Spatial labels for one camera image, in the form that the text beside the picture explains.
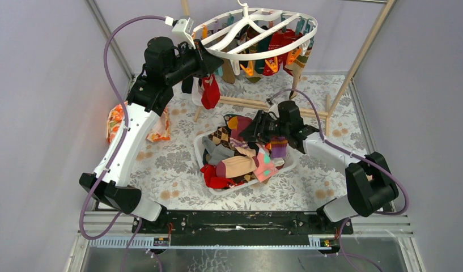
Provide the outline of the white sock black stripes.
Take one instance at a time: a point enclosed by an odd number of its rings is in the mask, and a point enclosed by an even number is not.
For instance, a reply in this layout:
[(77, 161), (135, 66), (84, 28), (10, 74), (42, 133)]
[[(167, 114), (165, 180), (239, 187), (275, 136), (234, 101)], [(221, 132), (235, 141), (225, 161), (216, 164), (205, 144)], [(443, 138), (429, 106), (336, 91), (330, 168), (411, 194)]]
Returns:
[(203, 89), (199, 83), (200, 79), (193, 77), (192, 102), (196, 106), (202, 106)]

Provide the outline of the beige sock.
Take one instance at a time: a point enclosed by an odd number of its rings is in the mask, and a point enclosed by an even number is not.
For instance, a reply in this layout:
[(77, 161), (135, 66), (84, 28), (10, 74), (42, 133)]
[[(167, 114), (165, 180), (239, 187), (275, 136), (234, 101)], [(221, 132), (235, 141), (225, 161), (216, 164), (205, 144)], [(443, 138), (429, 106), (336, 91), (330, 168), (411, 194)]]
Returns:
[(235, 156), (220, 161), (215, 170), (218, 177), (231, 179), (253, 172), (258, 168), (259, 147), (255, 143), (234, 146)]

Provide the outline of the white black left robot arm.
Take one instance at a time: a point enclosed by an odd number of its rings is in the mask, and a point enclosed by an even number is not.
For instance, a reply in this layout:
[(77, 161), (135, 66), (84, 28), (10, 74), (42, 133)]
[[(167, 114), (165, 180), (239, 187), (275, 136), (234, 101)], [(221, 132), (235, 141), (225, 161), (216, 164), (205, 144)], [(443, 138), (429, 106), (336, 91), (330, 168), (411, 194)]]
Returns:
[(124, 116), (102, 161), (92, 173), (83, 173), (79, 185), (95, 200), (124, 214), (145, 219), (154, 233), (166, 228), (163, 206), (130, 185), (135, 159), (152, 127), (173, 98), (173, 86), (192, 78), (210, 76), (223, 60), (212, 55), (199, 39), (174, 45), (167, 37), (153, 38), (145, 62), (126, 100)]

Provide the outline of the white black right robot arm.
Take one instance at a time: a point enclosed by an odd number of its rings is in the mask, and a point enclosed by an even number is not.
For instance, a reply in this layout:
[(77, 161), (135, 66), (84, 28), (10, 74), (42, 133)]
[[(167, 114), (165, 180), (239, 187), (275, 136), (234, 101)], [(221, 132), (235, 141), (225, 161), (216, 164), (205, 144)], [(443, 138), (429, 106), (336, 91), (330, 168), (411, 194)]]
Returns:
[(316, 226), (323, 233), (331, 233), (345, 218), (368, 217), (399, 196), (380, 153), (356, 155), (332, 146), (320, 129), (304, 123), (293, 101), (279, 103), (277, 112), (259, 110), (240, 136), (247, 142), (260, 143), (284, 138), (290, 147), (317, 158), (345, 177), (346, 195), (317, 209)]

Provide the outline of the large red sock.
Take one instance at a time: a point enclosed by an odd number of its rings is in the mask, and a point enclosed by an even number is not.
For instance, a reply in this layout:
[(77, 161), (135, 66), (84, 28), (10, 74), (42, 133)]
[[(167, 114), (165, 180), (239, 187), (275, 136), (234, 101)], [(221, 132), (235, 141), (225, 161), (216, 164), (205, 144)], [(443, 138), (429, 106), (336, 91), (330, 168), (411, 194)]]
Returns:
[(205, 109), (213, 109), (220, 100), (220, 88), (215, 75), (211, 74), (202, 79), (203, 94), (201, 103)]

